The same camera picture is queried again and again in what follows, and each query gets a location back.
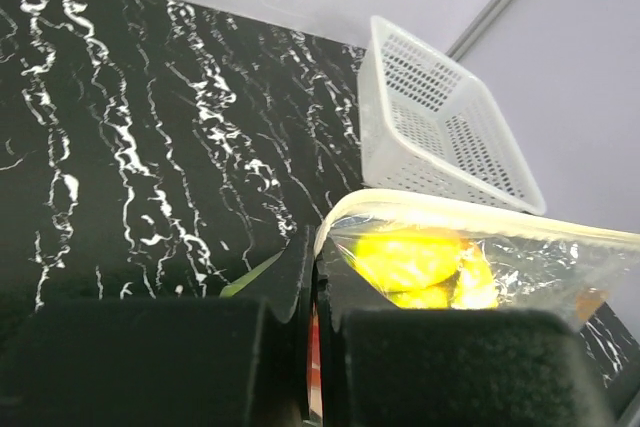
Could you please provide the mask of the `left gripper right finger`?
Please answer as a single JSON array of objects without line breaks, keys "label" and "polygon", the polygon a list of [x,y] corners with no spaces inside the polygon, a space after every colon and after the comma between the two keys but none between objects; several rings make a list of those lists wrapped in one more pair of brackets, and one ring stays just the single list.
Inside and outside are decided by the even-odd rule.
[{"label": "left gripper right finger", "polygon": [[394,306],[335,246],[316,261],[328,426],[611,426],[577,335],[536,310]]}]

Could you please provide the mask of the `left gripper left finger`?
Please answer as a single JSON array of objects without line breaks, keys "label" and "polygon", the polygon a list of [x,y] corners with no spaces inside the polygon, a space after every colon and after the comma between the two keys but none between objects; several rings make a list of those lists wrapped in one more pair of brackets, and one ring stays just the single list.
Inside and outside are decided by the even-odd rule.
[{"label": "left gripper left finger", "polygon": [[43,308],[2,359],[2,424],[302,425],[314,238],[301,229],[225,296]]}]

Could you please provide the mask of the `yellow banana bunch toy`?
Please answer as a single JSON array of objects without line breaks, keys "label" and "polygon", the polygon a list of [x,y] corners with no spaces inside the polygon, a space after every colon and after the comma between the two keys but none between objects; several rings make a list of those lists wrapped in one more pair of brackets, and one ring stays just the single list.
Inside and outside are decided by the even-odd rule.
[{"label": "yellow banana bunch toy", "polygon": [[362,235],[354,270],[404,309],[491,309],[499,305],[491,265],[481,248],[455,232],[409,229]]}]

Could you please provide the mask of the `clear dotted zip top bag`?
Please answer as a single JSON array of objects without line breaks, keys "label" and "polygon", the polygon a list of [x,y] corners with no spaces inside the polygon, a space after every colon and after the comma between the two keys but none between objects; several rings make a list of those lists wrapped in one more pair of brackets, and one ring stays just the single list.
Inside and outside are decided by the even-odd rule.
[{"label": "clear dotted zip top bag", "polygon": [[444,197],[365,189],[303,244],[332,316],[355,309],[534,309],[582,327],[639,264],[636,234]]}]

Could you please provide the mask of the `white plastic basket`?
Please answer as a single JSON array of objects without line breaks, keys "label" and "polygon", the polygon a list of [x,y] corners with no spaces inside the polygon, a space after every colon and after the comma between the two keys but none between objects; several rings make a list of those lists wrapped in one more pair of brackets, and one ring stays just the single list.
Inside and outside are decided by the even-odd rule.
[{"label": "white plastic basket", "polygon": [[546,202],[487,86],[389,20],[370,20],[357,74],[368,187],[542,215]]}]

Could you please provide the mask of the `black marble pattern mat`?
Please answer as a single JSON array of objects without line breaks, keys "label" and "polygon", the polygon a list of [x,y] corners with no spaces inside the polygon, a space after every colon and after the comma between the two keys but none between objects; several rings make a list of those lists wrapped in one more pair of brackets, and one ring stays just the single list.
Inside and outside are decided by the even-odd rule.
[{"label": "black marble pattern mat", "polygon": [[[355,47],[183,0],[1,0],[1,340],[72,299],[196,298],[368,187]],[[579,328],[609,389],[639,339]]]}]

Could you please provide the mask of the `right aluminium frame post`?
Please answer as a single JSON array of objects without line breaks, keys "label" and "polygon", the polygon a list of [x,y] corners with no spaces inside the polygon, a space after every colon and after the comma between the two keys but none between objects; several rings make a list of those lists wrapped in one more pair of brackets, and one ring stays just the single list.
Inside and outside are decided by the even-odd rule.
[{"label": "right aluminium frame post", "polygon": [[451,45],[446,55],[455,61],[461,60],[512,1],[490,0]]}]

